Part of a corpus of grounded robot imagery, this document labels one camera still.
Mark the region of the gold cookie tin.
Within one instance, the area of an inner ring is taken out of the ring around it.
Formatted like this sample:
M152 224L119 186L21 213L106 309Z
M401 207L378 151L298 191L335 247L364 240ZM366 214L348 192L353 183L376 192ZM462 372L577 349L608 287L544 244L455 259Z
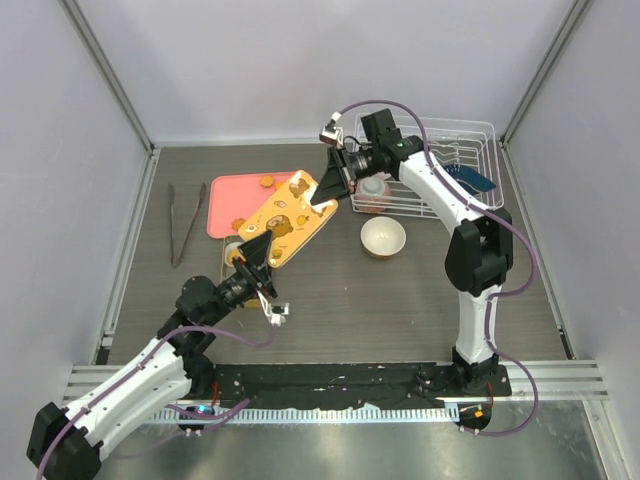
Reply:
M234 290L237 288L238 281L242 279L242 276L237 273L234 264L227 264L228 255L225 254L225 248L232 242L242 243L239 237L226 237L223 240L220 283L218 284L219 289L227 298L235 296Z

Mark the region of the silver tin lid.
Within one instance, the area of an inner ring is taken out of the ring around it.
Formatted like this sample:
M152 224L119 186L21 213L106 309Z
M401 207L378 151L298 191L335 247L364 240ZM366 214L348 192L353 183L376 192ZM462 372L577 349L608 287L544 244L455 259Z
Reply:
M272 232L267 256L272 268L283 267L336 213L335 199L311 204L317 187L308 172L298 170L240 227L238 234L244 241Z

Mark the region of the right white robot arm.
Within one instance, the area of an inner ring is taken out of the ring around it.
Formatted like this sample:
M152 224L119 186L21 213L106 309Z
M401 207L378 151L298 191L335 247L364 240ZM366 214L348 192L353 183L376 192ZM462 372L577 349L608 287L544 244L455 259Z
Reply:
M509 212L470 195L436 159L426 134L403 135L389 109L362 117L367 142L357 151L343 145L341 116L333 113L319 135L328 146L327 167L311 204L352 196L359 181L385 173L433 210L449 234L444 266L459 299L451 380L462 394L486 393L499 361L488 343L495 326L492 301L513 266Z

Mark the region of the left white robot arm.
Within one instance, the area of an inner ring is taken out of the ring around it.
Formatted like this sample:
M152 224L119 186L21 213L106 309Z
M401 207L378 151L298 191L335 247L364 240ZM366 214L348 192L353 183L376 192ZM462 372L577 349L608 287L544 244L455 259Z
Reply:
M276 298L267 230L240 245L234 273L220 284L205 276L185 282L176 310L128 364L81 398L50 402L34 419L26 455L39 479L92 479L117 446L173 402L205 397L213 365L205 351L224 335L218 323L252 298Z

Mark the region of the white paper cup liner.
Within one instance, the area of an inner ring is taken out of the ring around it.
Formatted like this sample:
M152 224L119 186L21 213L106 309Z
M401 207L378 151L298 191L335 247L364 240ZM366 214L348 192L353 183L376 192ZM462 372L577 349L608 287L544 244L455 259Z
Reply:
M242 245L241 242L232 242L229 243L225 248L225 254L230 255L239 252L239 247Z

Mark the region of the orange flower cookie lower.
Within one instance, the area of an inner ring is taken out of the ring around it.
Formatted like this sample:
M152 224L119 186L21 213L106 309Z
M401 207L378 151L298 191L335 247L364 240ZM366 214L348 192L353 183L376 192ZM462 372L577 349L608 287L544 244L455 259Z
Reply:
M245 222L246 222L246 220L244 218L236 218L231 223L232 230L235 231L235 232L238 232L241 229L241 227L244 225Z

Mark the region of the orange flower cookie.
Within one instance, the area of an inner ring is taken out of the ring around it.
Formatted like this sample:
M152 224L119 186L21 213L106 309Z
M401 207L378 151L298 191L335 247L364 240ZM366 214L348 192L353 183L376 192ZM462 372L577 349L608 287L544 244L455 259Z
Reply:
M231 223L232 230L235 231L235 232L238 232L241 229L241 227L244 225L245 222L246 222L246 220L244 218L236 218Z
M275 184L275 179L273 176L265 175L261 177L259 184L263 188L271 188Z

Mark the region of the pink patterned cup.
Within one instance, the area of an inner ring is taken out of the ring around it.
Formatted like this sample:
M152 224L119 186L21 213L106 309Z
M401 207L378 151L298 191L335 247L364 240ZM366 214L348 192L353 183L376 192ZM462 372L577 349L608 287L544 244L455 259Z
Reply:
M359 181L353 196L356 211L377 214L389 205L390 188L387 182L379 177L369 177Z

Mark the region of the pink plastic tray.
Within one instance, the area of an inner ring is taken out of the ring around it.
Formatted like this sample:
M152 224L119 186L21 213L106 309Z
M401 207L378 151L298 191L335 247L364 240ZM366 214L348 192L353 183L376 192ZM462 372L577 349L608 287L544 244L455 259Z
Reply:
M262 176L275 179L271 188L263 188ZM213 239L234 235L231 223L236 218L248 219L276 190L294 175L289 172L247 173L215 178L210 186L207 233Z

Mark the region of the orange flower cookie top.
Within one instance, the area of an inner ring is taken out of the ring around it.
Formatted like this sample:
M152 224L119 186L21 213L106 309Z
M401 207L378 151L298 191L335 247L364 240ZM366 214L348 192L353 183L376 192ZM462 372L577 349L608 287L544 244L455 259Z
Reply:
M263 188L271 188L275 184L275 179L273 176L265 175L261 177L259 184Z

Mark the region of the white ceramic bowl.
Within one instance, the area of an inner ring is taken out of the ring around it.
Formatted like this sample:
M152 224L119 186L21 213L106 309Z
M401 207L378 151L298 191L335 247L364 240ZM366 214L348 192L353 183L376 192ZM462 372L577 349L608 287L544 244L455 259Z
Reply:
M375 258L390 258L406 244L404 227L391 217L377 216L367 220L360 230L360 241L365 251Z

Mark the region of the dark blue dish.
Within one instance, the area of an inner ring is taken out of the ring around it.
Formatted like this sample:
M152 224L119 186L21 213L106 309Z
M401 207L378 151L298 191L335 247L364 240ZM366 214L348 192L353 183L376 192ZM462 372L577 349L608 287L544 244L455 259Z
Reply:
M494 182L469 166L450 164L445 165L444 170L471 195L488 193L496 188Z

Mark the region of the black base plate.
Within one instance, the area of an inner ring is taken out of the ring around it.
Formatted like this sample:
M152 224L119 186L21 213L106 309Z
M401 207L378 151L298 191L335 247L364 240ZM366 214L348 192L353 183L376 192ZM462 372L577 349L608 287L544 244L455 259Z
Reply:
M218 364L206 394L222 407L244 399L256 409L383 410L438 406L449 398L512 394L506 367L465 384L448 363Z

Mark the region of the aluminium frame rail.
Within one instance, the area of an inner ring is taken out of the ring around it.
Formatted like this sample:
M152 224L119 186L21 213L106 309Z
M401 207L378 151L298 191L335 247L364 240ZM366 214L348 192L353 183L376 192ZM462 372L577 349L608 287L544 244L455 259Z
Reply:
M533 376L542 401L603 400L609 397L595 360L524 361ZM113 376L118 365L74 366L62 397L62 404L89 393Z

